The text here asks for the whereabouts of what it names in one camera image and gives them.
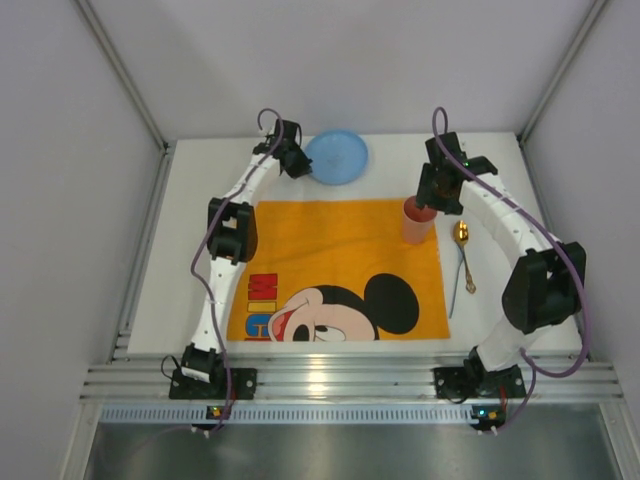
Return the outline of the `blue plastic plate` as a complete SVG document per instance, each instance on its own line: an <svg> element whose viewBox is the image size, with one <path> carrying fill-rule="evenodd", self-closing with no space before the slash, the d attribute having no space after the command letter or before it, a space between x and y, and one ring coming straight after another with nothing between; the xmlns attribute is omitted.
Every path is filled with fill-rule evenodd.
<svg viewBox="0 0 640 480"><path fill-rule="evenodd" d="M311 177L329 186L354 182L363 175L369 161L369 149L363 138L344 129L316 135L304 152L312 161Z"/></svg>

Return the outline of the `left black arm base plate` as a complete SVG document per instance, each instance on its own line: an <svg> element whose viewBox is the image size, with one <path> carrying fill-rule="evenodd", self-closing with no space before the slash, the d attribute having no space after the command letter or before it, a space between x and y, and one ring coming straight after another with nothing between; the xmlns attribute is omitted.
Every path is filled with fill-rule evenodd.
<svg viewBox="0 0 640 480"><path fill-rule="evenodd" d="M253 400L258 371L253 368L232 368L232 400ZM178 369L172 372L169 398L171 400L225 400L226 372L217 384L201 382L184 376Z"/></svg>

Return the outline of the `orange Mickey Mouse placemat cloth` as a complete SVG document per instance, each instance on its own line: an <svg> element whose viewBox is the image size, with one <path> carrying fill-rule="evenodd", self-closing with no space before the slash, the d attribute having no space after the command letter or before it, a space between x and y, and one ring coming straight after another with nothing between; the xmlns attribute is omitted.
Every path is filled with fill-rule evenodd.
<svg viewBox="0 0 640 480"><path fill-rule="evenodd" d="M402 236L401 199L268 201L239 281L230 341L423 341L450 336L435 227Z"/></svg>

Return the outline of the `gold metal spoon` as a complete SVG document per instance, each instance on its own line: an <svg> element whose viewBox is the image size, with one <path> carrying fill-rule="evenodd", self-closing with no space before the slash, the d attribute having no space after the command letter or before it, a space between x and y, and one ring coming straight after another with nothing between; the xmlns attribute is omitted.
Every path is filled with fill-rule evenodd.
<svg viewBox="0 0 640 480"><path fill-rule="evenodd" d="M465 250L465 247L469 242L468 225L462 220L457 221L452 228L451 236L455 245L458 247L458 250L462 257L462 261L465 269L465 282L466 282L465 288L470 294L475 294L477 287L473 280L472 273L470 271L466 250Z"/></svg>

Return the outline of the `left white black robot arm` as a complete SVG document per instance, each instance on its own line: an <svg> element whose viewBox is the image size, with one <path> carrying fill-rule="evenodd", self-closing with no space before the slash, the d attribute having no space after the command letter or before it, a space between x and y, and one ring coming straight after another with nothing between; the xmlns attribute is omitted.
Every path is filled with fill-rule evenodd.
<svg viewBox="0 0 640 480"><path fill-rule="evenodd" d="M228 377L222 327L229 320L236 287L258 246L255 207L281 174L297 179L311 173L301 148L302 128L278 119L252 150L251 160L231 190L209 202L208 226L191 263L205 289L198 326L182 356L181 373L213 384Z"/></svg>

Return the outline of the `pink plastic cup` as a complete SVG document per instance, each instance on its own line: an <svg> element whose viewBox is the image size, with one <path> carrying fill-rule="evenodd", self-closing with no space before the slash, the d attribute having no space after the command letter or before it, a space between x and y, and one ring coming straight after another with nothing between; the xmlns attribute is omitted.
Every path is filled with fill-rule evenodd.
<svg viewBox="0 0 640 480"><path fill-rule="evenodd" d="M434 226L436 216L436 210L428 207L418 208L415 196L407 198L403 204L403 240L410 245L423 243Z"/></svg>

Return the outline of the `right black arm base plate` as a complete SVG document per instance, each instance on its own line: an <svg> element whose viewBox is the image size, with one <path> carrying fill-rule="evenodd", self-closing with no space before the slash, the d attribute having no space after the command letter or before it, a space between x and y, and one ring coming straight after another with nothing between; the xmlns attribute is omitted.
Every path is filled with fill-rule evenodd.
<svg viewBox="0 0 640 480"><path fill-rule="evenodd" d="M453 403L469 399L524 398L526 389L518 366L492 371L471 373L465 367L438 367L433 370L436 397Z"/></svg>

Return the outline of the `blue plastic fork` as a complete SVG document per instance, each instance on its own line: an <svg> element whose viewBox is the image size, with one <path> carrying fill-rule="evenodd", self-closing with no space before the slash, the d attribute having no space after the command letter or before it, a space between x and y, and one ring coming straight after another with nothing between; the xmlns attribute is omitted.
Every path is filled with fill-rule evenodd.
<svg viewBox="0 0 640 480"><path fill-rule="evenodd" d="M459 282L460 282L460 275L461 275L461 269L464 263L464 254L462 251L462 247L456 247L457 248L457 257L458 257L458 261L457 261L457 266L455 269L455 276L454 276L454 282L453 282L453 286L452 286L452 293L451 293L451 300L449 303L449 308L448 308L448 319L451 319L453 317L454 311L455 311L455 307L456 307L456 301L457 301L457 295L458 295L458 286L459 286Z"/></svg>

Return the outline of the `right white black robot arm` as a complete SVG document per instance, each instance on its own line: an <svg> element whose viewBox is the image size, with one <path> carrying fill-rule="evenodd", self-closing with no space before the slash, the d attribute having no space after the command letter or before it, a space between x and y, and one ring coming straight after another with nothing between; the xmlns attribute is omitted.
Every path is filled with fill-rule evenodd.
<svg viewBox="0 0 640 480"><path fill-rule="evenodd" d="M586 309L586 252L563 243L508 192L486 157L467 157L454 132L425 143L415 204L447 215L470 212L500 247L512 273L502 293L502 317L474 352L487 372L503 370L542 330Z"/></svg>

